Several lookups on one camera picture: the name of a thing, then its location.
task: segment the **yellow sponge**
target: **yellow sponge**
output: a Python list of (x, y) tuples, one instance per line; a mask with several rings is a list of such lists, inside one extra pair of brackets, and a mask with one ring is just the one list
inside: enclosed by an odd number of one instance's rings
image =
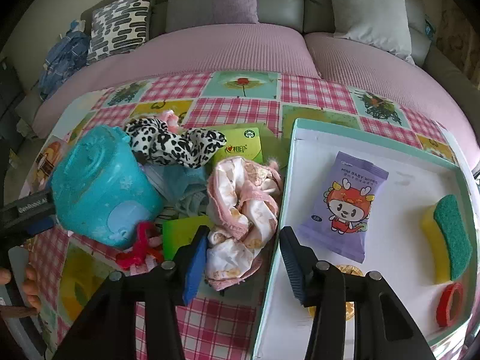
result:
[(463, 226), (455, 195), (430, 207), (421, 220), (435, 261), (435, 282), (457, 280), (470, 261), (472, 246)]

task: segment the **sofa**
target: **sofa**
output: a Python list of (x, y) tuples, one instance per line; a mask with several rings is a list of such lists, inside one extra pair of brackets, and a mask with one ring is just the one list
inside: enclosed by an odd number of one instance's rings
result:
[[(92, 11), (81, 14), (90, 33)], [(333, 37), (332, 0), (257, 0), (260, 24), (221, 24), (165, 33), (169, 0), (152, 0), (149, 40), (129, 54), (82, 68), (39, 108), (47, 137), (78, 96), (126, 81), (200, 71), (276, 71), (321, 77), (395, 100), (453, 133), (467, 162), (480, 162), (480, 93), (425, 35), (422, 0), (405, 0), (415, 66), (369, 45)]]

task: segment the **human hand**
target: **human hand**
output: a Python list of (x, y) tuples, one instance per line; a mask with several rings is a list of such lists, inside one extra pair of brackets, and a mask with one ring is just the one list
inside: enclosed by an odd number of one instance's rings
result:
[[(25, 268), (25, 281), (22, 284), (22, 290), (27, 295), (28, 302), (40, 312), (42, 302), (38, 297), (37, 271), (30, 264)], [(11, 280), (11, 272), (0, 268), (0, 285), (4, 286)]]

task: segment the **gold coin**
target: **gold coin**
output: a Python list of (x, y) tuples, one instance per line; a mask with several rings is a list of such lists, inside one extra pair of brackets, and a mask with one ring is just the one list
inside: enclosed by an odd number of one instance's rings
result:
[[(363, 272), (353, 265), (336, 265), (336, 267), (343, 272), (344, 274), (356, 275), (356, 276), (365, 276)], [(316, 307), (308, 307), (308, 312), (312, 318), (315, 318)], [(348, 321), (352, 319), (355, 315), (355, 306), (353, 302), (345, 302), (345, 320)]]

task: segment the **red tape roll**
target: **red tape roll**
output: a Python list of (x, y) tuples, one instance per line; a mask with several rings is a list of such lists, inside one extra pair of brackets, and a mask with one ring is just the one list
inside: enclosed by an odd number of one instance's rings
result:
[[(455, 293), (458, 301), (453, 304)], [(437, 323), (440, 327), (449, 327), (458, 316), (463, 302), (463, 287), (460, 283), (449, 284), (440, 297), (437, 307)]]

